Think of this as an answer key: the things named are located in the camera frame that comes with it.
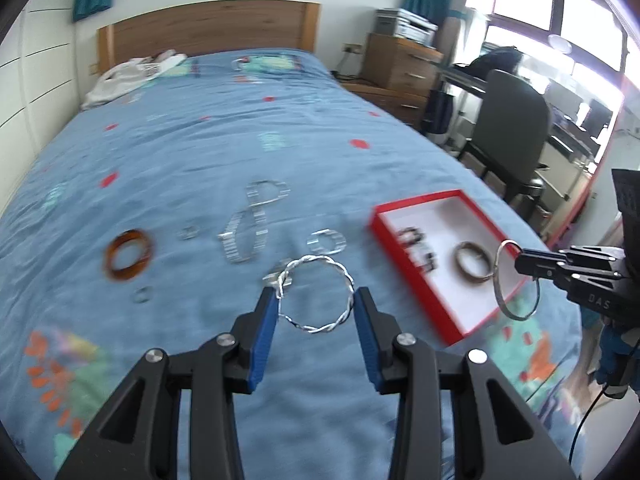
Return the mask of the blue gloved right hand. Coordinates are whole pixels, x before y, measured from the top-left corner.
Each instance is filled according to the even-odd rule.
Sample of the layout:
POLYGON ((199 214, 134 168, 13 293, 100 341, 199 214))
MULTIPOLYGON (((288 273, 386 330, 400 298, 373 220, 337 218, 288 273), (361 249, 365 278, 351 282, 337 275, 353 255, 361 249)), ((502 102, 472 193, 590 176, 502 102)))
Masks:
POLYGON ((604 395, 623 399, 628 389, 639 394, 639 329, 614 323, 600 335, 600 362, 596 381, 605 386, 604 395))

